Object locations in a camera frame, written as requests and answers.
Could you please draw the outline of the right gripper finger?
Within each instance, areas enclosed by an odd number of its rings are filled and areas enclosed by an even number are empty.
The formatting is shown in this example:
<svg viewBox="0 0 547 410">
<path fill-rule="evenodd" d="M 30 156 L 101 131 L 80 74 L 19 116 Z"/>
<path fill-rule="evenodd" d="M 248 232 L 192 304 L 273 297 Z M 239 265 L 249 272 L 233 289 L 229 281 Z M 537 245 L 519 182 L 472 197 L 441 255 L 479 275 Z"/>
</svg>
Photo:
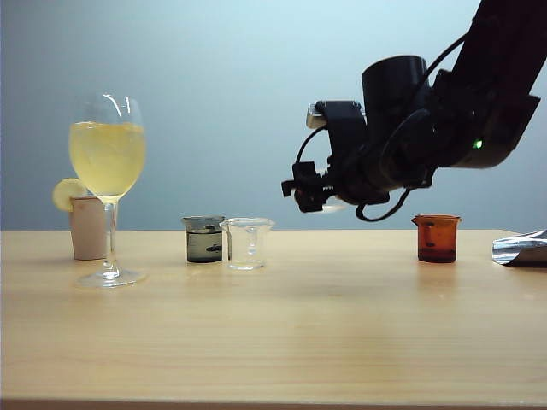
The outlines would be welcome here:
<svg viewBox="0 0 547 410">
<path fill-rule="evenodd" d="M 302 213 L 323 211 L 330 196 L 326 184 L 312 161 L 297 161 L 291 166 L 292 179 L 281 182 L 283 197 L 292 196 Z"/>
</svg>

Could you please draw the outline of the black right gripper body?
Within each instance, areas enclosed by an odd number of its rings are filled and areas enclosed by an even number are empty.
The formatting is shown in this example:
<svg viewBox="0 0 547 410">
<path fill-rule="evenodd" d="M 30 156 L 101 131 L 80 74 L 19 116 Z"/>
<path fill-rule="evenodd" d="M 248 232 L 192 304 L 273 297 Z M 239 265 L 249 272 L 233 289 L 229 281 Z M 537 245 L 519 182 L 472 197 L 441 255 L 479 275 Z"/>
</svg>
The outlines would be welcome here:
<svg viewBox="0 0 547 410">
<path fill-rule="evenodd" d="M 432 185 L 434 167 L 414 153 L 407 143 L 386 142 L 371 147 L 363 141 L 330 141 L 326 196 L 351 205 L 381 204 L 399 188 Z"/>
</svg>

